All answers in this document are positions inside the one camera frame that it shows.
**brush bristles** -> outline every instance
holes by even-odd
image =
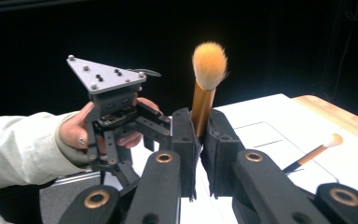
[[[330,138],[324,143],[325,147],[335,147],[341,145],[344,140],[341,135],[333,133]]]
[[[196,80],[206,91],[214,90],[226,77],[227,57],[220,45],[207,42],[196,47],[193,68]]]

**screw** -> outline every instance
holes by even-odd
[[[101,75],[96,75],[96,77],[97,77],[97,79],[98,79],[98,81],[100,81],[100,82],[102,82],[103,81],[103,77],[101,77]]]
[[[91,83],[91,89],[92,90],[97,90],[97,88],[98,88],[97,84]]]
[[[115,159],[111,159],[110,161],[109,161],[109,164],[111,164],[111,165],[113,165],[113,164],[115,164],[116,163],[116,160]]]

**wooden brush handle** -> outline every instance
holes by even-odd
[[[197,137],[201,137],[205,131],[205,126],[211,113],[214,93],[215,90],[206,91],[196,81],[191,120],[194,123],[194,132]]]
[[[319,147],[313,149],[310,153],[306,154],[305,156],[301,157],[297,161],[293,162],[292,164],[290,164],[289,166],[284,168],[283,172],[285,174],[292,173],[298,167],[300,167],[300,166],[304,165],[305,163],[307,163],[308,161],[312,160],[313,158],[315,158],[317,155],[321,154],[326,149],[327,149],[327,147],[325,147],[324,145],[320,145]]]

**wooden table edge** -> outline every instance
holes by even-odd
[[[351,112],[314,95],[302,95],[293,100],[358,136],[358,116]]]

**black background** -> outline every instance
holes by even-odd
[[[160,72],[140,95],[166,115],[190,108],[191,56],[205,41],[228,57],[213,106],[314,94],[358,114],[357,1],[31,2],[0,7],[0,116],[80,109],[88,96],[69,54]]]

